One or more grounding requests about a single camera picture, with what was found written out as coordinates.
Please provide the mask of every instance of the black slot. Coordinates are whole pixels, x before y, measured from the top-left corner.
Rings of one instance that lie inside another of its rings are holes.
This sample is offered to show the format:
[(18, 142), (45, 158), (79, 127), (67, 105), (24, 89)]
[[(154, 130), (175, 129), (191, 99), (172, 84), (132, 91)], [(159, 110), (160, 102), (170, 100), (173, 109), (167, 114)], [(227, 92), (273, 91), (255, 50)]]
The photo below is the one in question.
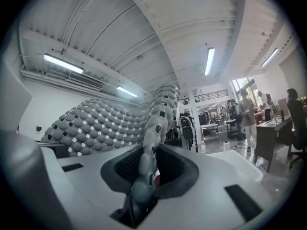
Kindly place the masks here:
[(262, 212), (257, 203), (239, 185), (227, 186), (225, 190), (246, 222)]
[(73, 171), (73, 170), (76, 170), (76, 169), (79, 169), (79, 168), (82, 168), (82, 167), (83, 167), (82, 164), (74, 163), (74, 164), (63, 166), (62, 169), (63, 169), (64, 172), (68, 172), (68, 171)]

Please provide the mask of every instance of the man in white shirt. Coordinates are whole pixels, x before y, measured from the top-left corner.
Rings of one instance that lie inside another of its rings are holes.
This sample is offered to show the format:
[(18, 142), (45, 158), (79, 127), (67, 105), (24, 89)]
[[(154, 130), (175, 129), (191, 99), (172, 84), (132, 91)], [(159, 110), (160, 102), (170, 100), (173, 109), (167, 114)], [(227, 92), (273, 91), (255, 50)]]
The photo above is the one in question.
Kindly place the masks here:
[(268, 97), (266, 94), (263, 94), (261, 91), (258, 91), (258, 96), (261, 97), (262, 101), (262, 109), (264, 110), (265, 114), (265, 122), (271, 120), (271, 107), (268, 104)]

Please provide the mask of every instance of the person with backpack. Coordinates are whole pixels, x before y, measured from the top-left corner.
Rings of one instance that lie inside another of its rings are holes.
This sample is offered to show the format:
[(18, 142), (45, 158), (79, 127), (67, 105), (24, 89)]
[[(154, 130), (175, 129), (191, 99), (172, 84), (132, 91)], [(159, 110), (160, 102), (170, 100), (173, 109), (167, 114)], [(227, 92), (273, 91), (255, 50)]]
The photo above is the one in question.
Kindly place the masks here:
[(261, 97), (262, 109), (264, 110), (265, 122), (271, 120), (271, 106), (268, 101), (267, 94), (263, 94), (261, 91), (258, 91), (258, 96)]
[(184, 113), (184, 116), (187, 117), (187, 118), (191, 121), (192, 127), (194, 128), (194, 125), (193, 125), (193, 118), (190, 116), (190, 113), (185, 112), (185, 113)]
[(242, 136), (242, 131), (241, 131), (241, 127), (242, 127), (242, 115), (239, 113), (238, 110), (238, 103), (236, 103), (235, 99), (231, 100), (231, 109), (230, 109), (230, 119), (233, 119), (236, 121), (236, 127), (238, 129), (238, 140), (243, 140), (243, 136)]
[(181, 131), (181, 140), (182, 140), (182, 148), (191, 150), (192, 141), (194, 139), (194, 129), (191, 121), (188, 117), (184, 116), (183, 113), (180, 113), (179, 118), (179, 128)]

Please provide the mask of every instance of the window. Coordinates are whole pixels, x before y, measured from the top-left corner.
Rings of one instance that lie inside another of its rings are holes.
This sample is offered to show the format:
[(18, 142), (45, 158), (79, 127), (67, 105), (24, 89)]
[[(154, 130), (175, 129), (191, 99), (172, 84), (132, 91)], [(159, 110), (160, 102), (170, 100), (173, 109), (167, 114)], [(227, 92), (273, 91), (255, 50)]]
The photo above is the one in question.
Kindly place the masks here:
[(257, 89), (257, 85), (255, 83), (252, 84), (251, 86), (253, 92), (254, 92), (254, 96), (255, 96), (255, 99), (256, 99), (256, 105), (259, 106), (262, 104), (262, 100), (261, 100), (261, 97), (258, 96), (258, 89)]
[(247, 78), (237, 79), (236, 81), (238, 82), (238, 85), (239, 85), (240, 89), (242, 89), (246, 84), (248, 84), (248, 79)]
[(254, 103), (254, 107), (257, 108), (257, 104), (256, 104), (256, 100), (255, 100), (255, 95), (253, 94), (253, 90), (251, 87), (246, 88), (247, 92), (248, 92), (248, 98), (250, 98), (252, 100), (252, 102)]
[(234, 85), (236, 91), (239, 91), (240, 88), (238, 87), (238, 83), (236, 82), (236, 80), (232, 80), (232, 84)]
[(236, 95), (239, 101), (242, 100), (240, 89), (246, 89), (248, 92), (248, 98), (253, 101), (255, 107), (262, 103), (261, 98), (257, 96), (257, 86), (255, 84), (255, 80), (252, 77), (232, 80), (232, 84), (236, 89)]

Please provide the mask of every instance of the ventilation duct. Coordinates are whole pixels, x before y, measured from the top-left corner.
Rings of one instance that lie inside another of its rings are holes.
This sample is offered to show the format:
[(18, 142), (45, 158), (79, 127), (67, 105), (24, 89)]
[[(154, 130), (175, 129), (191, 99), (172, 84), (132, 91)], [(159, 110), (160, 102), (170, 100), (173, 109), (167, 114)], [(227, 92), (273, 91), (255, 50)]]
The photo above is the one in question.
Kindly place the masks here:
[(81, 83), (81, 84), (85, 84), (90, 87), (94, 87), (98, 89), (102, 89), (104, 86), (103, 83), (99, 80), (96, 80), (91, 77), (87, 77), (87, 76), (84, 76), (78, 73), (74, 73), (74, 72), (71, 72), (69, 74), (68, 79), (75, 81), (76, 84)]

